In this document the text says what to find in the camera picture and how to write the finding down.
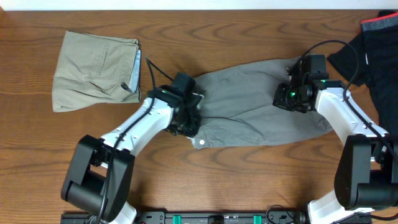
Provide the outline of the grey shorts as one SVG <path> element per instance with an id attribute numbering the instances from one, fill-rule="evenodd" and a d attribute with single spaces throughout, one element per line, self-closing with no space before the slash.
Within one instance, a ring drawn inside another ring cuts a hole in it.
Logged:
<path id="1" fill-rule="evenodd" d="M 264 60 L 196 77 L 196 92 L 204 99 L 193 147 L 277 146 L 331 132 L 317 112 L 290 112 L 272 104 L 278 85 L 289 81 L 287 70 L 296 61 Z"/>

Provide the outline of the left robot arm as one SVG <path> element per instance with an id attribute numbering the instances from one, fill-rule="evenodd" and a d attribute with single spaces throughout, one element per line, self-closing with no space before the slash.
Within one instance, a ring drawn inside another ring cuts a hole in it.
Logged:
<path id="1" fill-rule="evenodd" d="M 62 189 L 62 200 L 92 214 L 97 223 L 133 223 L 127 202 L 134 161 L 159 132 L 193 138 L 200 128 L 203 95 L 196 82 L 177 73 L 170 85 L 149 91 L 142 106 L 108 134 L 82 137 L 76 145 Z"/>

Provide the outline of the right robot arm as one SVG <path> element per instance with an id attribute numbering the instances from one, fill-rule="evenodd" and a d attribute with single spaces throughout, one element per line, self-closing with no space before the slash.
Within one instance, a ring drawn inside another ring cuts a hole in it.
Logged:
<path id="1" fill-rule="evenodd" d="M 343 144 L 334 188 L 292 223 L 370 223 L 372 212 L 397 206 L 397 136 L 374 124 L 340 80 L 331 80 L 323 55 L 300 57 L 288 83 L 275 91 L 273 105 L 287 111 L 315 111 Z"/>

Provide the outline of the black t-shirt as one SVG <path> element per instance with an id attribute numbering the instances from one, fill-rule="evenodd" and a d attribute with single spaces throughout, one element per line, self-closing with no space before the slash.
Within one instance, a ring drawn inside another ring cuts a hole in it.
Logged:
<path id="1" fill-rule="evenodd" d="M 397 134 L 397 27 L 366 31 L 328 56 L 328 61 L 346 80 L 358 65 L 356 86 L 365 84 L 379 115 L 379 126 Z"/>

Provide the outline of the folded khaki shorts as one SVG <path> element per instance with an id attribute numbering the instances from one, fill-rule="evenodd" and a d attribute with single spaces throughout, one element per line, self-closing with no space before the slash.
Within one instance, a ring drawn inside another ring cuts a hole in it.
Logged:
<path id="1" fill-rule="evenodd" d="M 141 101 L 137 39 L 67 31 L 52 87 L 54 112 Z"/>

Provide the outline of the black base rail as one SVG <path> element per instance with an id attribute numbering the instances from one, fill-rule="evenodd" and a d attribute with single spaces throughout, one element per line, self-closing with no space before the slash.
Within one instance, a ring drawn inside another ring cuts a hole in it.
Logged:
<path id="1" fill-rule="evenodd" d="M 295 211 L 287 212 L 281 209 L 268 213 L 138 213 L 134 224 L 265 224 L 265 223 L 309 223 L 303 212 L 299 215 Z M 95 218 L 87 213 L 64 213 L 60 218 L 61 224 L 89 224 L 95 223 Z M 346 218 L 342 222 L 347 224 L 372 224 L 370 218 Z"/>

